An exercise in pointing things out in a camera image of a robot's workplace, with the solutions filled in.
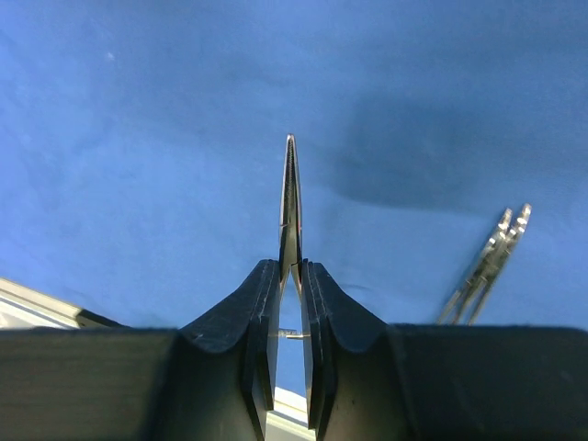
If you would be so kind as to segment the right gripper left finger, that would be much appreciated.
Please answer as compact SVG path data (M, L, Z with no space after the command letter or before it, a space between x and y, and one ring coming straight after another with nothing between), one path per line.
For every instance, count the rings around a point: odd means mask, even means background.
M4 440L262 440L277 262L179 329L1 329Z

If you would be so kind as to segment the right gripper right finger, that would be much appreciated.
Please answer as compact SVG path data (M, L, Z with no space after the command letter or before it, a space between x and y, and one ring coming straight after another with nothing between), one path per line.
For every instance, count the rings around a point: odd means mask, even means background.
M388 324L302 266L309 425L321 440L584 440L587 334Z

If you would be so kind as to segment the steel forceps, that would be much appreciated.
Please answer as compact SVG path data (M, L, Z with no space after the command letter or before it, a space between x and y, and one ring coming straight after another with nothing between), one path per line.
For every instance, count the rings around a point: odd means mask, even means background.
M531 212L529 203L525 203L516 216L510 208L503 212L464 282L439 314L437 324L475 323L497 278L523 237Z
M299 301L302 301L300 173L296 138L289 133L286 151L279 215L280 296L284 295L288 276L292 275Z

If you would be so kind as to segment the blue surgical wrap cloth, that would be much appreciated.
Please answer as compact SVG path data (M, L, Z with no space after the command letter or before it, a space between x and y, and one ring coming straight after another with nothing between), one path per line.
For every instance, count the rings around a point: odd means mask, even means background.
M479 323L587 324L584 1L4 1L1 274L180 326L303 253L431 322L506 208L533 211Z

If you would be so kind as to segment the aluminium front rail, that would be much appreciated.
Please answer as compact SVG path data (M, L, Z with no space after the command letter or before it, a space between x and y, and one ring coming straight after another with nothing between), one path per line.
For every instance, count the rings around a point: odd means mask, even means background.
M1 329L123 327L79 306L1 279Z

